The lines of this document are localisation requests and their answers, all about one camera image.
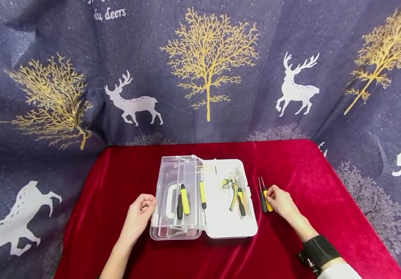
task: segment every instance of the yellow screwdriver handle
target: yellow screwdriver handle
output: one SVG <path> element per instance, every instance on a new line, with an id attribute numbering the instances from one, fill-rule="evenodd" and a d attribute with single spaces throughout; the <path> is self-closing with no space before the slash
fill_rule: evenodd
<path id="1" fill-rule="evenodd" d="M 188 215 L 190 214 L 190 205 L 188 203 L 187 189 L 185 189 L 185 185 L 183 184 L 180 185 L 180 194 L 182 195 L 183 213 Z"/>
<path id="2" fill-rule="evenodd" d="M 200 187 L 200 200 L 201 200 L 201 202 L 202 203 L 206 203 L 207 202 L 207 199 L 205 198 L 205 183 L 203 182 L 203 181 L 201 181 L 200 183 L 199 183 L 199 187 Z"/>
<path id="3" fill-rule="evenodd" d="M 264 191 L 264 196 L 267 196 L 267 190 Z M 272 208 L 272 206 L 270 205 L 270 203 L 266 201 L 266 205 L 267 205 L 267 210 L 268 210 L 269 212 L 272 212 L 272 211 L 273 211 L 273 208 Z"/>

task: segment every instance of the red velvet cloth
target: red velvet cloth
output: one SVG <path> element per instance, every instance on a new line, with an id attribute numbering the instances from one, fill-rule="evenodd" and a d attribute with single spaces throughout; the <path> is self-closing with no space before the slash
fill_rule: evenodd
<path id="1" fill-rule="evenodd" d="M 100 156 L 68 222 L 55 278 L 95 279 L 140 193 L 156 193 L 162 156 L 237 158 L 251 183 L 258 232 L 253 238 L 154 241 L 149 227 L 137 241 L 125 278 L 314 278 L 296 253 L 301 241 L 275 212 L 263 214 L 257 177 L 285 189 L 318 232 L 364 279 L 401 278 L 401 270 L 309 140 L 109 147 Z"/>

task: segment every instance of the gold tree print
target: gold tree print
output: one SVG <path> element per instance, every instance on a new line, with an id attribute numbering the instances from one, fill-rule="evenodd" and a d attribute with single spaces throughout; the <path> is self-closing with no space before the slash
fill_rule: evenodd
<path id="1" fill-rule="evenodd" d="M 73 143 L 80 143 L 80 149 L 84 149 L 91 132 L 81 127 L 81 117 L 92 104 L 81 99 L 86 82 L 69 59 L 57 54 L 57 58 L 48 59 L 47 65 L 31 60 L 18 71 L 4 71 L 25 86 L 22 90 L 27 94 L 26 102 L 36 109 L 17 115 L 14 120 L 0 122 L 18 126 L 23 134 L 38 135 L 36 140 L 51 140 L 49 146 L 65 141 L 60 150 Z"/>
<path id="2" fill-rule="evenodd" d="M 352 72 L 354 80 L 359 80 L 363 88 L 350 88 L 344 94 L 355 95 L 354 101 L 346 109 L 346 115 L 355 103 L 362 98 L 364 103 L 370 96 L 370 85 L 379 84 L 383 88 L 391 85 L 391 79 L 386 74 L 393 68 L 401 69 L 401 8 L 386 18 L 383 26 L 375 27 L 374 30 L 363 36 L 365 44 L 358 51 L 355 64 L 360 67 L 373 68 L 365 71 L 360 68 Z"/>
<path id="3" fill-rule="evenodd" d="M 199 109 L 206 105 L 207 121 L 210 121 L 210 103 L 221 101 L 230 102 L 227 95 L 211 94 L 210 88 L 219 88 L 227 83 L 241 83 L 240 76 L 225 76 L 225 71 L 231 71 L 232 67 L 242 65 L 254 66 L 259 55 L 255 49 L 259 33 L 256 24 L 252 26 L 248 22 L 230 23 L 226 14 L 217 17 L 215 14 L 199 15 L 193 8 L 188 8 L 185 20 L 186 26 L 179 23 L 179 29 L 175 30 L 178 38 L 168 41 L 161 47 L 170 57 L 172 73 L 181 79 L 189 79 L 190 82 L 179 83 L 178 86 L 190 89 L 185 95 L 190 100 L 196 94 L 206 92 L 204 100 L 191 105 L 193 109 Z"/>

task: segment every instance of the white toolbox tray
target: white toolbox tray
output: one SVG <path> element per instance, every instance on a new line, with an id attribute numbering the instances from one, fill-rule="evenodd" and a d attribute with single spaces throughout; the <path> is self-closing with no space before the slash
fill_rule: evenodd
<path id="1" fill-rule="evenodd" d="M 230 204 L 233 190 L 222 189 L 222 179 L 238 173 L 245 216 L 238 202 Z M 201 206 L 200 182 L 205 185 L 207 208 Z M 180 185 L 187 189 L 190 214 L 177 219 L 176 208 Z M 256 217 L 244 165 L 238 159 L 203 160 L 194 155 L 162 157 L 157 181 L 157 208 L 153 213 L 150 235 L 154 240 L 196 239 L 202 231 L 210 238 L 246 238 L 257 232 Z"/>

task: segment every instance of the tree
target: tree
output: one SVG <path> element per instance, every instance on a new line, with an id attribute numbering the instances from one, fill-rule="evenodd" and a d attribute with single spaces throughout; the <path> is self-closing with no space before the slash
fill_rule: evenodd
<path id="1" fill-rule="evenodd" d="M 298 127 L 297 123 L 290 125 L 271 127 L 265 132 L 255 132 L 247 137 L 247 141 L 278 141 L 287 139 L 307 138 Z"/>
<path id="2" fill-rule="evenodd" d="M 17 115 L 14 120 L 0 121 L 15 124 L 23 134 L 39 135 L 36 140 L 49 139 L 49 144 L 82 137 L 80 141 L 63 143 L 60 149 L 80 142 L 84 149 L 86 139 L 91 136 L 89 130 L 83 129 L 82 115 L 92 104 L 82 100 L 86 82 L 83 74 L 78 74 L 69 59 L 57 54 L 48 59 L 48 65 L 31 60 L 28 66 L 21 66 L 18 71 L 4 70 L 18 83 L 25 86 L 27 103 L 35 105 L 26 115 Z"/>
<path id="3" fill-rule="evenodd" d="M 344 93 L 356 96 L 344 112 L 345 115 L 360 98 L 366 103 L 370 96 L 370 85 L 375 83 L 387 88 L 391 85 L 391 79 L 386 74 L 393 68 L 401 69 L 401 9 L 396 9 L 394 14 L 386 18 L 385 25 L 375 27 L 371 33 L 363 35 L 363 39 L 365 44 L 358 51 L 355 64 L 374 70 L 360 68 L 351 73 L 354 80 L 360 80 L 364 86 L 361 90 L 350 88 Z"/>
<path id="4" fill-rule="evenodd" d="M 256 24 L 238 22 L 233 26 L 226 14 L 217 17 L 198 15 L 193 8 L 188 8 L 185 15 L 186 27 L 181 22 L 175 33 L 179 37 L 168 40 L 161 47 L 170 57 L 172 73 L 191 82 L 179 83 L 178 86 L 190 89 L 185 95 L 191 99 L 196 94 L 207 93 L 206 99 L 191 105 L 193 109 L 207 106 L 207 121 L 210 121 L 210 103 L 230 102 L 227 95 L 212 96 L 210 88 L 219 88 L 222 84 L 241 83 L 240 76 L 224 76 L 224 71 L 242 65 L 254 66 L 259 55 L 255 49 L 259 33 Z"/>
<path id="5" fill-rule="evenodd" d="M 401 254 L 401 203 L 391 200 L 371 177 L 361 176 L 350 162 L 341 162 L 336 173 L 389 252 L 397 259 L 397 255 Z"/>

